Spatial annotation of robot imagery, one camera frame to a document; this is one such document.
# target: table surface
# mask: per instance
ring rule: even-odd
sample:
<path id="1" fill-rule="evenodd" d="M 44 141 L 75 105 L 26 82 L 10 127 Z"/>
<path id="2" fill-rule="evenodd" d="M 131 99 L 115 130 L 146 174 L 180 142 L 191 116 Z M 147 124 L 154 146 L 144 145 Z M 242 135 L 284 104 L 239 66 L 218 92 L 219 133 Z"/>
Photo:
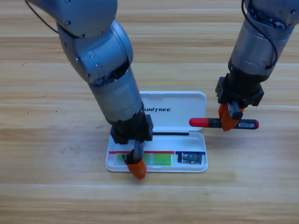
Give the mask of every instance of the table surface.
<path id="1" fill-rule="evenodd" d="M 240 31 L 240 0 L 121 0 L 140 90 L 214 88 Z M 52 19 L 42 13 L 47 21 Z M 202 174 L 108 172 L 109 125 L 58 36 L 22 0 L 0 1 L 0 223 L 299 223 L 299 32 L 260 106 L 256 131 L 205 129 Z"/>

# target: red stripe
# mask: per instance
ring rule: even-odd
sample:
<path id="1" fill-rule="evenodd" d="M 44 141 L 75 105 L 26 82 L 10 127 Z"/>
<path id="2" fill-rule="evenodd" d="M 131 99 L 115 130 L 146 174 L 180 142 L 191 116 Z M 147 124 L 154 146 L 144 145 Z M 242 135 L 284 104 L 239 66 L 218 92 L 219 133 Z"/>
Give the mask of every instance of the red stripe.
<path id="1" fill-rule="evenodd" d="M 130 151 L 109 151 L 109 154 L 129 154 Z M 144 151 L 144 153 L 154 153 L 154 154 L 174 154 L 174 151 Z"/>

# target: open case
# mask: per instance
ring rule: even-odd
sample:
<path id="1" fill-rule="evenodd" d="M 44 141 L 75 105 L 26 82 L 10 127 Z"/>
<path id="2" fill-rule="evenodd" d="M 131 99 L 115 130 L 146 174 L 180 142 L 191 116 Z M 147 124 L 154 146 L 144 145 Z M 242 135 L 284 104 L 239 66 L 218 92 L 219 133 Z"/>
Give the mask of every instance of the open case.
<path id="1" fill-rule="evenodd" d="M 141 91 L 146 114 L 154 123 L 153 141 L 144 144 L 147 172 L 203 172 L 208 167 L 204 136 L 200 127 L 191 127 L 191 118 L 206 116 L 206 96 L 198 91 Z M 134 148 L 115 144 L 110 136 L 106 167 L 129 172 L 122 155 Z"/>

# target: green sticker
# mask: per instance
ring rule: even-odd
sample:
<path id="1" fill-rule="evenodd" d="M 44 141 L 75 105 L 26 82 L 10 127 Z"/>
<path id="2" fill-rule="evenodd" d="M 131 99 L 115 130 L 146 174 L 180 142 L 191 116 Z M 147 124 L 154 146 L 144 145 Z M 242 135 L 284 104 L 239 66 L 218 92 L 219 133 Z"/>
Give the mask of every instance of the green sticker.
<path id="1" fill-rule="evenodd" d="M 124 155 L 124 154 L 117 154 L 117 161 L 118 162 L 124 162 L 122 155 Z M 144 154 L 143 160 L 146 164 L 150 163 L 150 154 L 149 153 Z"/>
<path id="2" fill-rule="evenodd" d="M 171 154 L 154 154 L 154 165 L 171 166 Z"/>

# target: logo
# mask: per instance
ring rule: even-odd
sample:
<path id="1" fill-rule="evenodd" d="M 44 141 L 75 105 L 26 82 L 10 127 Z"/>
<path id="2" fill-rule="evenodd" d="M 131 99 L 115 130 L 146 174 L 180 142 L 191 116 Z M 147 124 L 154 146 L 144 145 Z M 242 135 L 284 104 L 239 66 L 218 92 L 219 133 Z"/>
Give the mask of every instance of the logo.
<path id="1" fill-rule="evenodd" d="M 171 111 L 171 108 L 145 108 L 144 111 L 153 111 L 153 112 L 167 112 Z"/>

